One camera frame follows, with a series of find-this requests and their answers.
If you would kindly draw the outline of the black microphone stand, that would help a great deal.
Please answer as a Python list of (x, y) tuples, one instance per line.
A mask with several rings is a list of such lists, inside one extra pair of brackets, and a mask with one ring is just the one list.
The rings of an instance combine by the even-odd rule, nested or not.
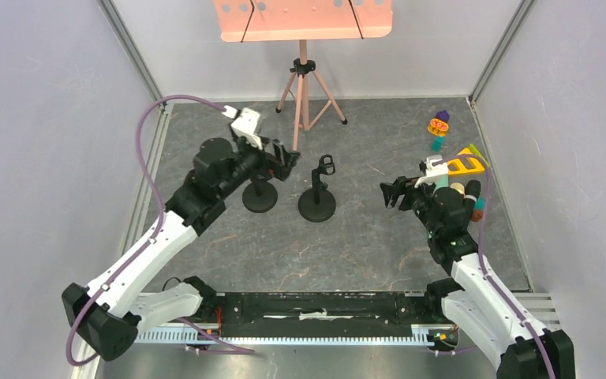
[(334, 215), (336, 199), (327, 189), (327, 183), (321, 179), (322, 175), (331, 176), (334, 173), (335, 162), (332, 155), (322, 155), (318, 166), (311, 172), (312, 187), (300, 196), (297, 203), (299, 213), (309, 222), (322, 223)]
[(253, 213), (265, 213), (273, 209), (278, 200), (276, 188), (267, 180), (254, 177), (241, 195), (242, 204)]

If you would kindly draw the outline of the yellow microphone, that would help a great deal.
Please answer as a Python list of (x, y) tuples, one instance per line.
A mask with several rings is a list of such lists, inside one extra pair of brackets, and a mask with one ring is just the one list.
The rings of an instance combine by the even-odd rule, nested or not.
[(466, 188), (460, 182), (453, 182), (449, 185), (449, 187), (453, 190), (456, 190), (458, 193), (460, 193), (462, 197), (464, 197), (466, 194)]

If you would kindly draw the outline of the black microphone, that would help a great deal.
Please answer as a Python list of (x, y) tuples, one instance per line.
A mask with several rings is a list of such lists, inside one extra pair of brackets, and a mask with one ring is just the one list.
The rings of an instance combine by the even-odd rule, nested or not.
[(466, 194), (463, 197), (462, 204), (465, 209), (466, 223), (469, 223), (472, 221), (470, 218), (474, 210), (475, 202), (481, 195), (481, 183), (475, 179), (471, 179), (467, 182), (465, 188)]

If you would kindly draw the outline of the green microphone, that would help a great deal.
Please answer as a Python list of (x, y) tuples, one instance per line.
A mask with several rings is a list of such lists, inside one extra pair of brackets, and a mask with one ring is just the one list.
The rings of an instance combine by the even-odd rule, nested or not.
[(449, 176), (448, 175), (441, 176), (435, 182), (435, 191), (440, 190), (442, 188), (447, 188), (448, 186), (449, 186)]

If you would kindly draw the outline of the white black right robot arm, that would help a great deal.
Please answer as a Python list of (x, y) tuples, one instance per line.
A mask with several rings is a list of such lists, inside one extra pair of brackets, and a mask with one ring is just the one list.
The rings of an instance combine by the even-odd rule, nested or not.
[(434, 322), (452, 321), (472, 340), (498, 378), (575, 378), (574, 344), (563, 330), (534, 317), (495, 274), (468, 231), (481, 183), (462, 192), (421, 177), (381, 183), (388, 208), (411, 211), (428, 233), (434, 261), (448, 274), (430, 283), (424, 310)]

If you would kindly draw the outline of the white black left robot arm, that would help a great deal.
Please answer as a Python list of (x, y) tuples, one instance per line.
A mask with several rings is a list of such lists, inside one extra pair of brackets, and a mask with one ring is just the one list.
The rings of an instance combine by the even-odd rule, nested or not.
[(62, 304), (71, 327), (66, 343), (71, 365), (92, 361), (73, 357), (74, 336), (94, 350), (94, 358), (109, 362), (123, 355), (143, 331), (181, 317), (203, 322), (215, 315), (216, 300), (188, 282), (154, 295), (141, 292), (226, 211), (225, 200), (244, 182), (289, 178), (300, 152), (287, 151), (277, 139), (268, 143), (272, 152), (252, 146), (244, 137), (234, 143), (221, 137), (204, 141), (192, 170), (148, 232), (87, 285), (68, 285)]

